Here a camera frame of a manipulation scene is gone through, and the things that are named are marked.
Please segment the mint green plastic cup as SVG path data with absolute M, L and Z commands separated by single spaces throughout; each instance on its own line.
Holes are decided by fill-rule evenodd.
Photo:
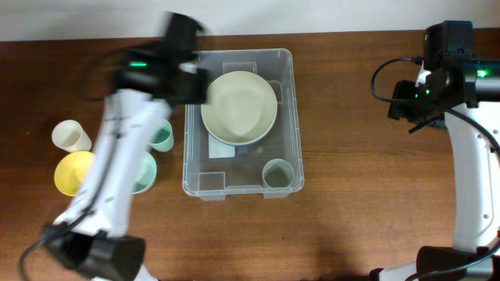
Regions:
M 150 146 L 157 151 L 168 152 L 173 148 L 174 144 L 173 127 L 168 120 L 164 119 Z

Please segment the cream bowl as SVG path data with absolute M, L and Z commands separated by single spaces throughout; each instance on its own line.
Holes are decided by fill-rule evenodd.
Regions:
M 235 146 L 264 138 L 277 119 L 277 97 L 270 84 L 248 71 L 216 78 L 201 106 L 202 121 L 218 141 Z

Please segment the mint green small bowl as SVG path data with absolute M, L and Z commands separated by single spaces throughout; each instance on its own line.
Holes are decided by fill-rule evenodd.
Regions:
M 149 152 L 145 152 L 145 156 L 141 164 L 141 171 L 134 185 L 133 194 L 141 194 L 149 190 L 155 183 L 156 176 L 156 160 Z

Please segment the dark blue bowl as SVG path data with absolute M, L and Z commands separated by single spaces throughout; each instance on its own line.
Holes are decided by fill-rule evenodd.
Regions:
M 274 119 L 251 121 L 238 119 L 223 121 L 222 119 L 203 119 L 203 124 L 209 134 L 222 143 L 233 146 L 256 144 L 273 129 Z

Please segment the white plastic cup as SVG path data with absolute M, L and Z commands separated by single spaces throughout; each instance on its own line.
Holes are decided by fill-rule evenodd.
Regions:
M 52 143 L 69 153 L 90 151 L 92 142 L 83 127 L 75 120 L 68 119 L 57 124 L 52 131 Z

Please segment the grey plastic cup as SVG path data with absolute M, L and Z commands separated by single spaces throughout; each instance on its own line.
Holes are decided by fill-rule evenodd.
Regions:
M 262 169 L 263 185 L 266 188 L 289 187 L 295 177 L 291 164 L 281 158 L 268 161 Z

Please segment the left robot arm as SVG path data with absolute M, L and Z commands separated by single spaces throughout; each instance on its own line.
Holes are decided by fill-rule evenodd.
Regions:
M 95 160 L 67 209 L 38 247 L 86 279 L 151 280 L 145 240 L 128 235 L 133 189 L 163 121 L 178 105 L 207 100 L 209 72 L 197 66 L 202 25 L 174 13 L 161 39 L 121 50 L 94 146 Z

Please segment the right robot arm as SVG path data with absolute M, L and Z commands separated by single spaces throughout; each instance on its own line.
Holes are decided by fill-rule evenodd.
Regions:
M 451 247 L 423 246 L 416 260 L 374 269 L 371 280 L 499 278 L 499 62 L 479 59 L 473 24 L 446 20 L 428 27 L 415 81 L 396 83 L 388 117 L 447 130 L 455 174 Z

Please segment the white label in container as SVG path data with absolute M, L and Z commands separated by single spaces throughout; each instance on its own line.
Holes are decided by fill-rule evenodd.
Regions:
M 216 139 L 212 134 L 208 137 L 209 158 L 233 158 L 235 146 L 225 144 Z

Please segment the clear plastic storage container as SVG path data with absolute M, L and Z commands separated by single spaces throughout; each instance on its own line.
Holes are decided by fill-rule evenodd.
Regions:
M 200 105 L 187 105 L 184 122 L 183 189 L 202 200 L 223 200 L 234 194 L 287 197 L 305 184 L 292 54 L 285 48 L 202 51 L 201 66 L 212 78 L 233 71 L 261 76 L 277 97 L 273 129 L 256 144 L 235 146 L 233 158 L 209 158 L 209 132 Z M 263 167 L 275 158 L 291 164 L 295 177 L 289 187 L 266 188 Z

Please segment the yellow small bowl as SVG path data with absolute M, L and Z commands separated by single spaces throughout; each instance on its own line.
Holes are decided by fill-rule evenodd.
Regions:
M 74 197 L 84 182 L 95 159 L 89 151 L 76 151 L 64 157 L 55 168 L 56 188 L 67 196 Z

